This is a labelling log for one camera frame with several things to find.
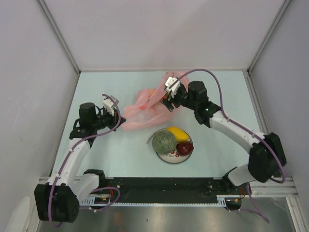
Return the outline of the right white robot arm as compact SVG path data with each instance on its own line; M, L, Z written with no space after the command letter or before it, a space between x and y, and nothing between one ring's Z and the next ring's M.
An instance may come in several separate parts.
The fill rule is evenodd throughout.
M224 175L223 189L226 193L234 194L242 184L254 180L265 183L276 172L283 171L287 160L279 136L273 132L255 132L228 117L221 106L209 100L203 82L192 81L185 87L177 78L169 77L164 90L166 94L162 103L170 111L180 106L192 110L199 124L221 132L249 154L247 164Z

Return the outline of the pink plastic bag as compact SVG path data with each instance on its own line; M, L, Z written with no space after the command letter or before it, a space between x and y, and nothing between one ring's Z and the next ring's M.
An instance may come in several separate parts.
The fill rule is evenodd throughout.
M166 72L158 87L154 98L148 101L147 88L141 89L136 95L136 102L124 108L121 114L126 122L121 125L123 130L141 130L152 126L166 123L177 113L178 109L170 112L162 103L161 99L166 94L165 82L169 77L180 77L184 72L168 71Z

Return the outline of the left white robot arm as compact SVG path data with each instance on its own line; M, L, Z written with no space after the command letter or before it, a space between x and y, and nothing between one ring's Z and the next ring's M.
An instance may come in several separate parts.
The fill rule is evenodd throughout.
M75 178L95 139L100 136L98 131L104 128L115 131L124 122L116 99L106 97L102 108L91 102L80 105L79 118L74 122L64 158L46 183L38 184L34 190L41 221L72 223L78 216L81 202L92 191L102 193L107 188L102 170L88 169L80 180Z

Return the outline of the green netted fake melon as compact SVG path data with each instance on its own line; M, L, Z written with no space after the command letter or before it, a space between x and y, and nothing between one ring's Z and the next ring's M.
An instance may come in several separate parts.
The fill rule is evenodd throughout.
M156 153L163 155L174 151L177 145L175 136L166 128L161 128L155 131L146 143L150 143Z

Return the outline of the dark red fake apple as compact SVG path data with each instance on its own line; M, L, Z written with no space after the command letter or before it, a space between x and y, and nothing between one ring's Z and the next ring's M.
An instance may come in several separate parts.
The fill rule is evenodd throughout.
M194 146L191 142L181 142L176 146L176 150L180 156L186 156L194 150Z

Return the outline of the yellow fake mango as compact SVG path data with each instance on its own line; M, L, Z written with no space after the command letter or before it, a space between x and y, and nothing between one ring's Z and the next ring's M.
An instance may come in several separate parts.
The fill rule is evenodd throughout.
M174 135L174 137L175 137L175 139L178 143L186 142L189 139L189 135L186 132L184 132L183 130L181 130L180 128L168 127L167 131L171 132Z

